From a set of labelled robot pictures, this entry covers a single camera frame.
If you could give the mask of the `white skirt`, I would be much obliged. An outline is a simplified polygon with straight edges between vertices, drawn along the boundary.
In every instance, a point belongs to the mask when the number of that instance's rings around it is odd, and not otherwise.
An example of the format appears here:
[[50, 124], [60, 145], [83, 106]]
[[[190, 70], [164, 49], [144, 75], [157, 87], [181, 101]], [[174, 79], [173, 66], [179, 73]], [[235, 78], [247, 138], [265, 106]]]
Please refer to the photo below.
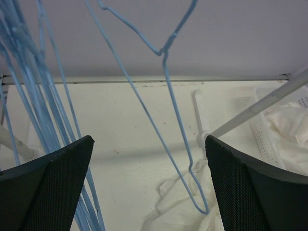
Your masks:
[[143, 231], [222, 231], [224, 230], [206, 159], [199, 160], [193, 173], [206, 197], [209, 213], [200, 213], [190, 199], [182, 181], [173, 177], [159, 187], [160, 199], [155, 211], [145, 221]]

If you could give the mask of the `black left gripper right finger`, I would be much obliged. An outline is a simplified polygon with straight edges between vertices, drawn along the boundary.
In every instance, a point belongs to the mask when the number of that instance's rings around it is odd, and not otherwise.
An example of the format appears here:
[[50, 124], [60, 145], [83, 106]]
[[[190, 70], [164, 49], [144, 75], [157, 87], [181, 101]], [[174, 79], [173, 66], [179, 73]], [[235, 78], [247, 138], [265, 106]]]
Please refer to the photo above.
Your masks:
[[214, 136], [205, 151], [226, 231], [306, 231], [308, 178], [242, 153]]

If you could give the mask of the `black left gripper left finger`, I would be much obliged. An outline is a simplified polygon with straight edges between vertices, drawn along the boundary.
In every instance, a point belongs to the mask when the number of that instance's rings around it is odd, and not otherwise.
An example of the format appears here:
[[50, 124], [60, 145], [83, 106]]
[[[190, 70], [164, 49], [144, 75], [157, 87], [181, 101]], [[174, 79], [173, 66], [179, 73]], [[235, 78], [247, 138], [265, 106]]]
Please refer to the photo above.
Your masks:
[[87, 135], [53, 153], [0, 173], [2, 231], [68, 231], [90, 163]]

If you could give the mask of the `bundle of blue hangers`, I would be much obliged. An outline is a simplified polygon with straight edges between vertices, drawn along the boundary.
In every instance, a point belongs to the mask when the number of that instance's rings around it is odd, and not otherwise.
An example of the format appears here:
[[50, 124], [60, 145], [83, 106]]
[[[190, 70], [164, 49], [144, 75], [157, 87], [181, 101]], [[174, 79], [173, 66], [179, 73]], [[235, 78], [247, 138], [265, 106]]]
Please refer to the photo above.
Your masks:
[[[2, 110], [7, 121], [7, 130], [13, 141], [15, 167], [53, 153], [83, 138], [76, 113], [71, 107], [66, 110], [56, 88], [53, 76], [46, 63], [46, 40], [49, 40], [56, 58], [59, 52], [42, 1], [36, 1], [38, 10], [39, 44], [33, 41], [20, 3], [3, 0], [0, 3], [0, 54], [13, 77], [13, 82], [30, 119], [32, 136], [28, 137], [31, 149], [37, 156], [26, 160], [17, 153], [15, 136], [10, 122], [7, 103]], [[81, 231], [103, 231], [104, 220], [95, 189], [90, 165], [82, 186], [73, 222]]]

